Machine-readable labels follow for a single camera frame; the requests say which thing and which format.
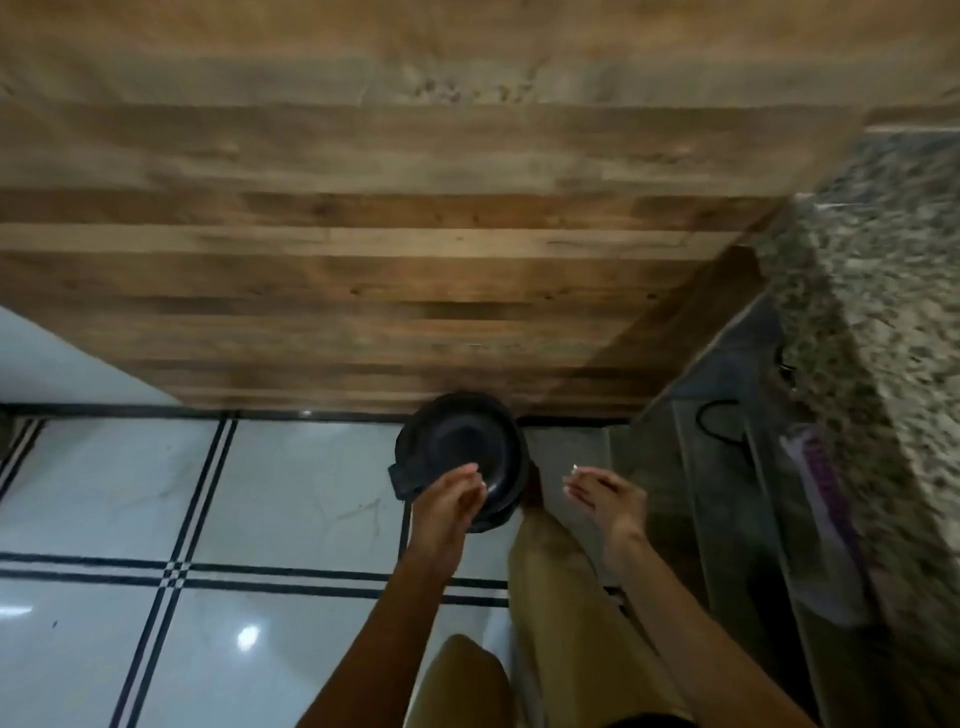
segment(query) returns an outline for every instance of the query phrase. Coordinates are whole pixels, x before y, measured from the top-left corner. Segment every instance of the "black grout line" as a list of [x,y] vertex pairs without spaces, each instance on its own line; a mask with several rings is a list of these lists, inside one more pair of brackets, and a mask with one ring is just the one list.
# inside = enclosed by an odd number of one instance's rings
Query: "black grout line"
[[446,586],[469,587],[471,589],[506,589],[507,582],[499,579],[471,579],[468,577],[454,576]]
[[116,705],[113,707],[113,716],[110,718],[108,728],[119,728],[120,719],[123,717],[124,708],[127,707],[127,699],[130,697],[130,691],[133,688],[133,681],[136,680],[136,673],[140,670],[140,663],[143,660],[143,653],[147,650],[147,642],[150,641],[150,633],[154,631],[156,615],[159,614],[160,604],[163,602],[165,589],[157,589],[154,603],[150,607],[150,614],[147,615],[147,621],[143,625],[143,631],[140,633],[140,639],[136,643],[136,649],[133,651],[133,659],[130,668],[127,670],[127,677],[123,682],[123,688],[120,696],[117,698]]
[[213,502],[213,496],[217,491],[217,485],[220,483],[220,474],[224,471],[224,464],[227,462],[227,455],[230,452],[230,445],[233,443],[233,434],[237,431],[237,420],[232,420],[230,422],[230,428],[227,432],[227,439],[224,441],[224,447],[220,450],[220,460],[217,462],[217,468],[213,472],[213,478],[210,480],[210,487],[206,490],[206,498],[204,499],[204,504],[200,508],[200,516],[197,518],[197,525],[193,529],[193,536],[190,538],[190,546],[187,547],[186,555],[183,557],[183,561],[190,561],[193,559],[193,552],[197,548],[197,543],[200,542],[201,531],[204,530],[204,523],[206,522],[206,514],[210,511],[210,503]]
[[[193,521],[193,515],[196,511],[201,493],[204,490],[206,475],[209,473],[214,454],[220,445],[220,438],[225,424],[226,420],[221,420],[217,425],[217,433],[213,438],[213,442],[210,444],[210,450],[207,451],[206,460],[204,461],[204,469],[201,472],[201,476],[197,483],[197,488],[194,491],[193,498],[190,500],[190,507],[187,509],[187,515],[183,519],[183,526],[180,528],[180,534],[177,538],[177,544],[174,546],[173,555],[170,559],[171,561],[177,561],[177,557],[180,555],[183,542],[186,539],[186,534],[189,532],[190,523]],[[187,547],[186,554],[184,555],[182,561],[189,561],[191,559],[194,549],[196,549],[197,543],[200,541],[200,534],[204,528],[206,514],[210,509],[210,502],[213,500],[213,494],[216,491],[217,483],[220,481],[220,475],[223,472],[224,463],[227,461],[227,455],[230,450],[230,444],[233,442],[233,434],[236,432],[236,428],[237,420],[231,420],[227,432],[227,438],[224,440],[224,446],[220,449],[220,457],[217,460],[217,467],[213,471],[213,476],[210,479],[210,487],[206,489],[204,502],[200,506],[200,514],[197,517],[197,522],[193,529],[193,535],[190,537],[190,544]],[[170,601],[167,603],[166,611],[163,613],[163,621],[160,623],[159,629],[156,632],[156,640],[154,640],[153,649],[150,651],[150,658],[147,661],[147,666],[144,668],[143,678],[140,680],[140,685],[136,691],[136,698],[133,700],[130,719],[127,721],[127,728],[135,728],[137,721],[140,719],[140,711],[143,710],[143,702],[147,699],[147,692],[149,691],[150,684],[154,679],[156,662],[159,660],[160,652],[163,650],[163,643],[166,640],[167,632],[170,630],[170,623],[173,621],[174,612],[177,611],[177,604],[180,601],[180,591],[181,589],[176,588],[176,586],[174,587]]]
[[507,599],[502,596],[444,595],[441,604],[462,604],[468,607],[506,607]]
[[[214,454],[217,451],[217,448],[220,446],[220,438],[224,432],[224,426],[226,425],[226,420],[221,420],[217,424],[217,431],[213,435],[213,440],[210,442],[210,447],[206,451],[206,458],[204,459],[204,466],[200,471],[200,477],[197,478],[197,485],[193,489],[193,496],[190,498],[190,504],[187,506],[186,514],[183,517],[183,523],[180,525],[180,533],[177,534],[177,540],[174,543],[173,550],[170,552],[170,561],[176,561],[177,557],[180,556],[180,550],[183,548],[183,542],[186,540],[186,535],[190,529],[190,523],[193,521],[193,515],[197,510],[197,503],[200,501],[200,494],[204,490],[204,485],[206,483],[206,475],[210,471],[210,464],[213,462]],[[154,606],[150,610],[150,614],[147,616],[147,621],[143,625],[143,632],[140,635],[140,642],[137,643],[136,650],[133,653],[133,659],[131,660],[130,667],[127,670],[127,678],[124,680],[123,690],[120,692],[120,696],[117,698],[116,707],[113,710],[113,720],[110,722],[109,728],[118,728],[119,721],[123,717],[123,712],[127,708],[127,701],[130,699],[130,692],[136,681],[136,673],[140,670],[140,663],[143,662],[143,655],[147,648],[147,642],[150,639],[150,635],[154,631],[154,625],[156,624],[156,617],[159,614],[160,603],[163,600],[163,595],[166,593],[160,584],[162,581],[157,582],[156,597],[154,598]],[[174,589],[173,595],[176,596],[178,590]],[[164,619],[167,618],[167,613],[164,613]],[[139,697],[141,692],[144,692],[143,680],[140,681],[140,686],[137,691],[137,696]]]
[[217,579],[195,579],[189,574],[184,589],[208,589],[222,592],[260,592],[264,594],[310,595],[310,596],[346,596],[358,599],[379,599],[382,589],[356,589],[353,587],[311,587],[304,584],[258,584],[252,581],[219,581]]
[[130,719],[127,721],[127,728],[134,728],[136,722],[140,719],[140,711],[143,709],[143,701],[147,699],[147,690],[154,678],[156,661],[160,658],[160,650],[163,649],[163,642],[167,639],[167,632],[170,631],[170,622],[173,621],[174,611],[177,609],[177,602],[180,600],[180,590],[174,589],[170,595],[170,602],[163,613],[163,621],[156,633],[154,648],[150,651],[150,659],[143,671],[143,679],[140,681],[140,687],[136,691],[136,698],[133,700],[133,707],[130,711]]
[[31,450],[34,449],[34,445],[36,445],[36,438],[40,436],[40,432],[43,431],[43,426],[46,424],[46,420],[39,421],[37,426],[34,428],[34,431],[31,433],[30,439],[27,440],[27,444],[23,446],[23,450],[20,451],[20,454],[17,455],[16,460],[13,461],[13,466],[10,468],[10,471],[3,480],[3,485],[0,485],[0,500],[3,500],[3,496],[7,494],[7,491],[10,489],[10,486],[13,483],[13,479],[16,478],[16,475],[20,472],[20,468],[23,466],[23,461],[27,459],[27,455],[29,455]]
[[20,431],[16,433],[16,437],[13,438],[13,442],[10,445],[10,448],[7,450],[7,454],[3,456],[3,460],[0,461],[0,475],[4,473],[7,469],[7,466],[10,464],[13,456],[20,449],[20,445],[23,443],[24,438],[27,437],[27,433],[30,432],[33,428],[36,420],[26,420],[23,423],[23,426],[20,427]]
[[396,552],[396,559],[403,558],[404,551],[407,550],[407,542],[410,539],[410,501],[403,501],[403,521],[400,522],[400,546]]
[[[359,412],[323,412],[313,410],[309,415],[290,410],[216,410],[196,409],[155,404],[7,404],[0,412],[14,417],[110,417],[134,419],[220,420],[236,417],[240,420],[269,420],[305,423],[371,423],[404,425],[410,415],[364,414]],[[629,417],[576,417],[565,415],[521,415],[516,418],[521,427],[609,427],[626,425]]]
[[180,556],[183,542],[186,541],[186,535],[190,530],[190,523],[193,521],[193,514],[197,510],[197,503],[200,502],[200,494],[204,491],[206,474],[210,471],[210,464],[213,462],[213,456],[220,445],[220,436],[224,432],[224,425],[226,423],[226,420],[221,420],[217,424],[217,431],[213,435],[213,442],[210,443],[210,448],[206,451],[204,468],[200,471],[200,477],[197,479],[197,487],[193,489],[193,496],[190,498],[190,504],[187,506],[186,516],[183,517],[183,524],[180,526],[180,533],[177,534],[177,542],[174,544],[173,551],[170,552],[170,561],[176,561],[177,557]]
[[190,563],[190,572],[256,574],[261,576],[290,576],[313,579],[346,579],[353,581],[387,581],[389,573],[373,571],[331,571],[321,569],[287,569],[285,567],[255,567],[242,564],[194,564]]
[[124,584],[136,587],[158,587],[159,576],[133,576],[109,573],[75,573],[71,571],[36,571],[0,569],[0,579],[22,581],[64,581],[84,584]]
[[163,569],[165,561],[146,559],[114,559],[104,556],[67,556],[53,553],[18,553],[0,551],[0,561],[17,564],[58,564],[62,566],[113,567],[116,569]]

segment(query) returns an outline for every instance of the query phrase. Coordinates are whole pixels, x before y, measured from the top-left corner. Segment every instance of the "black cooking pot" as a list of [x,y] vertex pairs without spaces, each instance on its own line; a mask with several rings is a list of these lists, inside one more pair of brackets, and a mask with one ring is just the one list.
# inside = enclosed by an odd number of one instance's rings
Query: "black cooking pot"
[[480,466],[487,500],[470,526],[482,533],[506,523],[530,470],[523,433],[499,400],[474,392],[443,395],[403,426],[390,480],[399,500],[412,501],[438,477],[466,463]]

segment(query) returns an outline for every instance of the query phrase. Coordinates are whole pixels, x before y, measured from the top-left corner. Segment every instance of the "wood grain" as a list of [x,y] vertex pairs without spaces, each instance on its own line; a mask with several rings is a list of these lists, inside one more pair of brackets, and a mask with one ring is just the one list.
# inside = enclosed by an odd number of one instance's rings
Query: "wood grain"
[[35,5],[0,3],[8,84],[87,103],[874,106],[960,47],[951,0]]
[[0,223],[746,231],[764,228],[785,202],[785,198],[776,197],[729,196],[329,195],[205,188],[0,188]]
[[0,0],[0,303],[189,404],[632,415],[958,88],[952,0]]
[[[39,188],[776,197],[818,182],[861,123],[817,108],[15,106],[0,186]],[[31,143],[33,118],[56,139]]]
[[739,232],[0,225],[0,251],[711,260]]

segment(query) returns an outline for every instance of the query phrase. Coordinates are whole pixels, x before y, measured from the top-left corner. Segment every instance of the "leg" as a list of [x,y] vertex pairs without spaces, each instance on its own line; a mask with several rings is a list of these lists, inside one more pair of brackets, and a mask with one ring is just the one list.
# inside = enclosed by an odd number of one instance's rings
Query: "leg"
[[602,728],[643,713],[690,719],[660,658],[542,508],[524,510],[510,553],[510,611],[550,728]]
[[514,693],[499,661],[453,635],[423,676],[407,728],[513,728]]

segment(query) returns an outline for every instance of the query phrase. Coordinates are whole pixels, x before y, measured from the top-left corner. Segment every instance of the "black cable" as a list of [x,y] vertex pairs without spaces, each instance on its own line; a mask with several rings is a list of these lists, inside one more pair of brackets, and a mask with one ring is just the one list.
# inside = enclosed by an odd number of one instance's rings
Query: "black cable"
[[740,454],[743,455],[743,459],[747,461],[747,465],[751,468],[754,466],[754,454],[750,451],[750,439],[747,437],[746,431],[743,433],[743,437],[740,440],[734,440],[733,437],[728,437],[727,435],[721,435],[719,432],[714,432],[709,427],[704,425],[704,415],[710,409],[714,407],[723,407],[723,406],[739,406],[740,400],[713,400],[709,402],[704,402],[697,408],[697,414],[694,416],[694,422],[697,424],[697,429],[703,432],[708,437],[712,437],[714,440],[718,440],[724,445],[729,445],[731,448],[737,448],[740,450]]

